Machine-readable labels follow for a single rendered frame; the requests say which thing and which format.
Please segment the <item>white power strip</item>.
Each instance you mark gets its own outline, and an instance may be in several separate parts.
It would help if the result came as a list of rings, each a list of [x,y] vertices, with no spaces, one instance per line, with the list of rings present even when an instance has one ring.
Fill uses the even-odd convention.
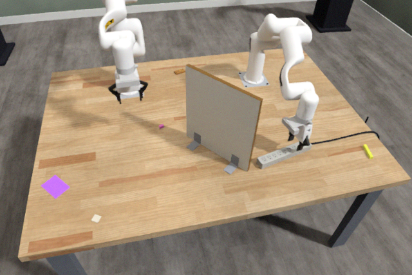
[[[310,150],[312,147],[312,145],[310,144],[310,146],[304,146],[301,151],[296,151],[298,145],[299,145],[299,142],[286,146],[284,148],[278,149],[266,155],[260,156],[257,158],[256,163],[261,169],[264,169],[268,166],[274,165],[278,162],[284,161],[288,158],[304,153],[305,151]]]

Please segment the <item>yellow rectangular bar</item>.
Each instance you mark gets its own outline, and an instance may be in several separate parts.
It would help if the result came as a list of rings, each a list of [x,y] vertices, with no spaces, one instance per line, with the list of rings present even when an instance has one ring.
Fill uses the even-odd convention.
[[[363,148],[364,148],[366,154],[368,155],[369,159],[372,159],[373,155],[371,154],[371,152],[370,152],[370,150],[369,150],[369,148],[367,147],[366,144],[363,145]]]

